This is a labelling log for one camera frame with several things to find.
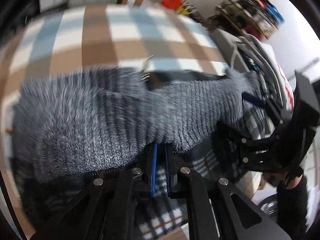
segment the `round metallic object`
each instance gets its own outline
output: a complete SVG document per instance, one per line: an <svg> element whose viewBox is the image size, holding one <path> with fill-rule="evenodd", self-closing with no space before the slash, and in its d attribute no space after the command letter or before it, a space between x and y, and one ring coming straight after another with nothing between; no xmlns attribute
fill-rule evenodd
<svg viewBox="0 0 320 240"><path fill-rule="evenodd" d="M103 179L100 179L100 178L95 179L95 180L93 181L93 184L94 184L95 186L101 186L101 185L103 184Z"/></svg>
<svg viewBox="0 0 320 240"><path fill-rule="evenodd" d="M218 182L219 182L219 184L221 184L221 185L223 185L223 186L226 186L226 185L228 185L229 180L226 179L226 178L220 178L220 179L218 180Z"/></svg>
<svg viewBox="0 0 320 240"><path fill-rule="evenodd" d="M142 170L140 168L133 168L132 169L132 173L135 174L135 175L138 175L142 172Z"/></svg>
<svg viewBox="0 0 320 240"><path fill-rule="evenodd" d="M183 174L189 174L190 173L190 169L188 167L182 167L180 169L181 173Z"/></svg>

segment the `person's wrist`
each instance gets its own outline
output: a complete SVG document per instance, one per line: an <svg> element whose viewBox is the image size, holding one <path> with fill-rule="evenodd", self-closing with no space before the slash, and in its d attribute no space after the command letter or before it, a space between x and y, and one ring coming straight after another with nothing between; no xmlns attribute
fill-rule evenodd
<svg viewBox="0 0 320 240"><path fill-rule="evenodd" d="M301 175L300 177L296 177L295 179L291 180L289 185L285 189L293 189L293 188L297 187L297 185L300 183L302 177L303 177L303 175Z"/></svg>

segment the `plaid bedsheet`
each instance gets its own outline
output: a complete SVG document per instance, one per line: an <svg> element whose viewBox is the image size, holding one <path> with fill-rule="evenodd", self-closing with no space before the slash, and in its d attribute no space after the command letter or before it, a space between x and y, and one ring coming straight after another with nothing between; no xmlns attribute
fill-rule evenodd
<svg viewBox="0 0 320 240"><path fill-rule="evenodd" d="M12 106L19 101L21 83L34 76L81 71L95 65L141 70L151 55L149 71L188 69L223 75L228 67L215 43L190 18L162 9L122 5L82 7L40 18L2 48L0 169L27 236L34 230L21 208L10 168ZM263 133L261 113L253 109L243 118L243 125L259 137ZM208 176L217 164L208 153L193 166ZM158 172L158 194L164 196L165 178L161 169ZM157 238L184 223L185 215L173 204L169 213L162 213L156 220L146 217L137 228L145 239Z"/></svg>

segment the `person's hand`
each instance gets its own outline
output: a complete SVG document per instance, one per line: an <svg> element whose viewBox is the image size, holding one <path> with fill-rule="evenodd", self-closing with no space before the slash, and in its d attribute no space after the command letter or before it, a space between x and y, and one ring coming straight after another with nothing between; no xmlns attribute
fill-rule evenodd
<svg viewBox="0 0 320 240"><path fill-rule="evenodd" d="M267 172L264 172L262 176L263 176L263 179L265 181L269 182L272 186L276 187L276 185L279 184L280 181L284 181L285 180L285 177L287 176L287 174L288 174L287 171L279 172L279 173L267 173ZM296 177L295 179L290 181L290 183L286 187L286 189L295 188L299 184L299 182L301 181L302 176L303 175L301 175L300 177Z"/></svg>

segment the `sweater sleeve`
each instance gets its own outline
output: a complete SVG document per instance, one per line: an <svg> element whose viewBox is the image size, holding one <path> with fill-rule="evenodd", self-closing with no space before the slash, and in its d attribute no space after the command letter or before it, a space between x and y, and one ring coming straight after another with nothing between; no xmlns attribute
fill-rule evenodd
<svg viewBox="0 0 320 240"><path fill-rule="evenodd" d="M307 179L302 177L300 183L293 189L277 187L278 224L287 232L292 240L301 240L306 232L307 215Z"/></svg>

